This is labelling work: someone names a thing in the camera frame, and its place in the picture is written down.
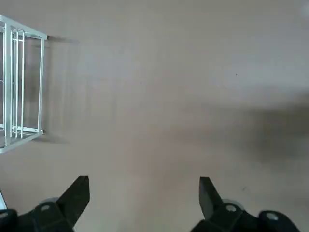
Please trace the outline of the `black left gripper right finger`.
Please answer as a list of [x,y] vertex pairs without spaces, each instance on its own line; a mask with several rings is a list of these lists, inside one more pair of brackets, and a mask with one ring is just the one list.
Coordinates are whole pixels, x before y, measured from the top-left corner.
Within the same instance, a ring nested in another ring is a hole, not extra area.
[[223,201],[209,177],[199,179],[199,204],[204,219],[200,232],[298,232],[300,229],[285,214],[264,210],[253,216],[238,202]]

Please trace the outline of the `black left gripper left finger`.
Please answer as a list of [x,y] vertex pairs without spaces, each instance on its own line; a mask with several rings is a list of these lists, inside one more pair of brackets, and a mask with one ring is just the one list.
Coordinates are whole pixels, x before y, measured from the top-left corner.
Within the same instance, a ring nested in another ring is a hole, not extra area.
[[15,209],[0,211],[2,232],[73,232],[90,201],[89,177],[79,176],[56,200],[45,201],[19,215]]

